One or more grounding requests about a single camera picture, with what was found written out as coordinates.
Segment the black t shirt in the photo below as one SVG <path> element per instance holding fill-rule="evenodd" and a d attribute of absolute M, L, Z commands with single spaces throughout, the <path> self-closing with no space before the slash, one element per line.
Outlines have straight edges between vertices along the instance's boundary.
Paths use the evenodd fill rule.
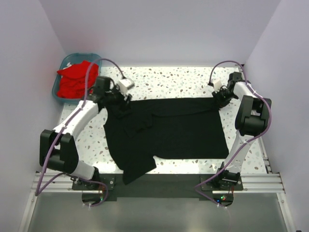
<path fill-rule="evenodd" d="M 110 155 L 130 184 L 168 160 L 225 159 L 229 150 L 214 98 L 132 101 L 107 106 L 104 125 Z"/>

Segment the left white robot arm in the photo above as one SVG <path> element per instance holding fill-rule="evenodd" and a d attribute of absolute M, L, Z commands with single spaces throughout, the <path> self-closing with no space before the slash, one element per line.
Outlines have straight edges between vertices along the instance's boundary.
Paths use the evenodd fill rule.
<path fill-rule="evenodd" d="M 105 76 L 98 76 L 95 84 L 87 91 L 86 99 L 80 100 L 74 111 L 52 130 L 44 130 L 40 135 L 39 164 L 75 176 L 83 180 L 88 189 L 96 189 L 100 184 L 98 169 L 80 160 L 76 139 L 85 126 L 109 106 L 116 105 L 122 110 L 129 109 L 132 96 L 129 90 L 134 82 L 123 77 L 117 83 Z"/>

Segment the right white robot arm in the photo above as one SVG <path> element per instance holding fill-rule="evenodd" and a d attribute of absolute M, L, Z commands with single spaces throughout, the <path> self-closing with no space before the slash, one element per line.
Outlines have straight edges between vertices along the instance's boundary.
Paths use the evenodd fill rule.
<path fill-rule="evenodd" d="M 251 83 L 234 72 L 229 75 L 227 86 L 219 86 L 215 81 L 213 97 L 221 107 L 227 106 L 232 99 L 240 100 L 235 119 L 236 137 L 227 158 L 222 162 L 214 177 L 201 180 L 203 191 L 232 189 L 242 190 L 240 172 L 244 160 L 254 140 L 265 133 L 270 120 L 271 100 L 257 96 Z"/>

